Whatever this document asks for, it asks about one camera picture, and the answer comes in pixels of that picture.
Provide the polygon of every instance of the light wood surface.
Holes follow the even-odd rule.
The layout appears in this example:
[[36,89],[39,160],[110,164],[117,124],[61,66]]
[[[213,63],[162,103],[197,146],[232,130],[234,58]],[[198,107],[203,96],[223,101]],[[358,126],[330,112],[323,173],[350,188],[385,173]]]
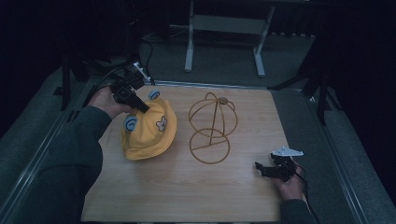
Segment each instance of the light wood surface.
[[[145,101],[154,89],[161,91],[164,100],[169,100],[177,115],[174,142],[157,157],[128,161],[120,145],[120,130],[126,115],[115,118],[100,139],[103,171],[86,197],[82,219],[130,222],[278,220],[281,199],[277,190],[254,167],[255,161],[274,166],[270,153],[288,145],[271,93],[145,86],[137,95]],[[188,120],[189,110],[205,99],[208,92],[233,102],[238,116],[235,131],[228,135],[230,154],[217,164],[199,162],[189,148],[195,133]],[[211,123],[212,117],[203,112],[197,121],[205,126],[207,120]],[[232,126],[233,122],[228,119],[226,125]],[[212,148],[209,151],[213,152],[213,157],[222,153]]]

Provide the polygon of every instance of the yellow bucket hat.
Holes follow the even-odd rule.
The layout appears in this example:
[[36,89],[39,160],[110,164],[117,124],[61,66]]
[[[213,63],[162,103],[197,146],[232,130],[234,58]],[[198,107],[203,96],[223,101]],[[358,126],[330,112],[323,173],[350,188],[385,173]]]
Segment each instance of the yellow bucket hat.
[[128,115],[121,130],[121,143],[125,158],[142,160],[165,152],[173,142],[177,117],[168,101],[159,97],[159,91],[152,91],[145,102],[146,113],[138,111]]

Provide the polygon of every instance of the dark cloth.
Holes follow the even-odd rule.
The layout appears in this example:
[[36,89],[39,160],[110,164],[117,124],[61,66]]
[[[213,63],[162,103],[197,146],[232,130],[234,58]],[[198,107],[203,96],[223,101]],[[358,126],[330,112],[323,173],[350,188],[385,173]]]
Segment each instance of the dark cloth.
[[286,200],[280,205],[280,223],[315,224],[317,223],[303,200]]
[[88,106],[51,141],[15,223],[79,223],[85,195],[102,171],[102,137],[111,118]]

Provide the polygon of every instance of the hat brim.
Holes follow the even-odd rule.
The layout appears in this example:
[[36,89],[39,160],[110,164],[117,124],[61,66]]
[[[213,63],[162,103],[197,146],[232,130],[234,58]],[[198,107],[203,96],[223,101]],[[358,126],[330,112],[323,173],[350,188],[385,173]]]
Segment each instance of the hat brim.
[[121,131],[121,142],[122,149],[124,151],[124,156],[128,160],[143,160],[158,156],[165,152],[166,149],[170,147],[173,140],[175,139],[176,130],[177,130],[177,117],[169,105],[168,101],[164,101],[166,106],[165,116],[167,119],[165,132],[163,132],[163,136],[158,141],[157,144],[145,148],[134,148],[128,146],[128,136],[125,130]]

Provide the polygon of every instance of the gray floor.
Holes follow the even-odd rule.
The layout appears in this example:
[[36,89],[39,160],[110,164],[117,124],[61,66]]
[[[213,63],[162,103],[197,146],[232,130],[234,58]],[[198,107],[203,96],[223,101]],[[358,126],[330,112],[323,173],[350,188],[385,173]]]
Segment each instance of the gray floor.
[[[145,38],[153,46],[150,74],[159,84],[166,82],[205,83],[238,87],[265,88],[295,75],[313,38],[272,35],[267,37],[262,57],[266,77],[256,76],[249,43],[251,36],[230,38],[199,33],[196,35],[193,67],[184,72],[187,49],[185,30],[175,29],[169,41],[155,34]],[[149,45],[143,44],[143,62]],[[307,171],[311,188],[309,200],[321,223],[394,223],[396,210],[378,180],[359,137],[347,116],[329,103],[326,126],[315,115],[317,102],[300,93],[305,80],[283,91],[272,91],[290,147],[304,151],[296,160]],[[62,99],[52,93],[61,83],[61,70],[49,76],[32,102],[0,142],[0,202],[9,208],[7,198],[15,198],[15,187],[29,182],[23,168],[40,146],[46,145],[49,131],[64,122]],[[80,83],[73,82],[73,92]]]

